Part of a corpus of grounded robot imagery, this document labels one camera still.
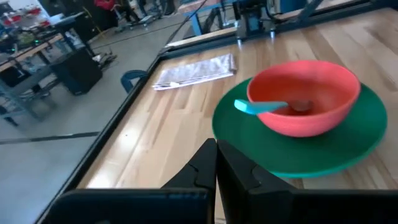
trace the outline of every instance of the folded napkin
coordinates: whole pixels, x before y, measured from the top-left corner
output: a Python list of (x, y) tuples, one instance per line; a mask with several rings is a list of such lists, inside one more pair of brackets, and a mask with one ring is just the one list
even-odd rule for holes
[(234, 75), (236, 67), (232, 54), (195, 62), (163, 70), (158, 81), (152, 86), (155, 90), (167, 90), (196, 83), (207, 82)]

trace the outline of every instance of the concrete floor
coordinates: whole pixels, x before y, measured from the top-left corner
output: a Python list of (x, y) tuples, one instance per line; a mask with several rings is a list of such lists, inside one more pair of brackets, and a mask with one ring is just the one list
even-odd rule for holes
[[(163, 18), (148, 28), (136, 27), (120, 34), (109, 31), (107, 40), (92, 43), (95, 52), (118, 55), (103, 78), (85, 95), (73, 96), (59, 85), (48, 100), (38, 101), (45, 114), (38, 122), (27, 115), (14, 119), (18, 128), (0, 119), (0, 142), (5, 139), (37, 138), (101, 131), (127, 96), (120, 78), (128, 70), (147, 70), (178, 25), (182, 15)], [(182, 39), (186, 23), (174, 40)], [(95, 137), (19, 144), (0, 144), (0, 223), (32, 223), (79, 163)]]

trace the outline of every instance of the person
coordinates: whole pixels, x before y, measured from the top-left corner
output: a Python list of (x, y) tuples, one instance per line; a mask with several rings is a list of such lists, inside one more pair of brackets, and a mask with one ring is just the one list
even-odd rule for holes
[(130, 5), (128, 2), (126, 3), (125, 1), (121, 1), (120, 4), (116, 2), (116, 0), (94, 0), (95, 6), (101, 7), (105, 10), (113, 10), (114, 7), (118, 10), (118, 12), (125, 12), (125, 18), (128, 23), (132, 24), (132, 20), (130, 17), (133, 17), (136, 23), (138, 23), (141, 19), (138, 17), (138, 15), (134, 12), (133, 9), (131, 9)]

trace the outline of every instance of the bowl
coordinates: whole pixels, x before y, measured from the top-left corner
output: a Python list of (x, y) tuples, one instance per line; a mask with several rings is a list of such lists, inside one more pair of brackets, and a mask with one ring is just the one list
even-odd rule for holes
[(325, 133), (347, 116), (361, 91), (358, 78), (345, 67), (318, 60), (299, 60), (273, 66), (248, 85), (250, 102), (310, 100), (305, 113), (286, 107), (258, 118), (272, 130), (292, 137)]

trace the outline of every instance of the green plate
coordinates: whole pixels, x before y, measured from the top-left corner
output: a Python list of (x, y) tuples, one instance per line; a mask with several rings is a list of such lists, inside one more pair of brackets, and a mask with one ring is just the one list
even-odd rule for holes
[(387, 127), (382, 101), (362, 84), (353, 109), (336, 128), (311, 138), (283, 136), (257, 116), (234, 108), (235, 99), (247, 99), (248, 83), (240, 83), (218, 103), (213, 132), (279, 177), (319, 177), (352, 166), (379, 144)]

